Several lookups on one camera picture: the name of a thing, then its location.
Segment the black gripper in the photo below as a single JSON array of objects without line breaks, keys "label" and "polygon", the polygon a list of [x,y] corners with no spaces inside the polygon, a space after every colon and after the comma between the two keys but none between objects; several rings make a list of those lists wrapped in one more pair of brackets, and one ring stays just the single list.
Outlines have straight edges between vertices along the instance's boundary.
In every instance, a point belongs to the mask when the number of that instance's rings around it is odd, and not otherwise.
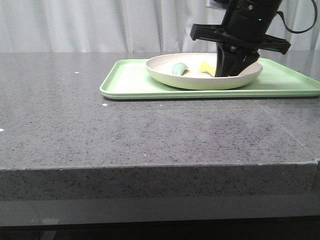
[{"label": "black gripper", "polygon": [[266,18],[240,15],[232,17],[224,24],[193,24],[190,37],[193,41],[217,42],[215,77],[238,76],[255,63],[260,55],[257,51],[248,50],[237,50],[233,53],[230,46],[268,50],[283,55],[291,47],[287,40],[266,34],[270,24],[271,21]]}]

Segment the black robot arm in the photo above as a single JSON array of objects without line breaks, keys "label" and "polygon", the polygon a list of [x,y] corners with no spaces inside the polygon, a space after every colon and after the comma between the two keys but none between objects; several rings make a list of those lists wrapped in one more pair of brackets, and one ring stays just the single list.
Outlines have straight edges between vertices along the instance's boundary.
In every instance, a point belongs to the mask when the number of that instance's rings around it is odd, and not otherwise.
[{"label": "black robot arm", "polygon": [[216,43],[216,77],[239,75],[255,63],[259,50],[286,54],[291,44],[282,38],[267,35],[279,0],[230,0],[221,24],[193,24],[192,40]]}]

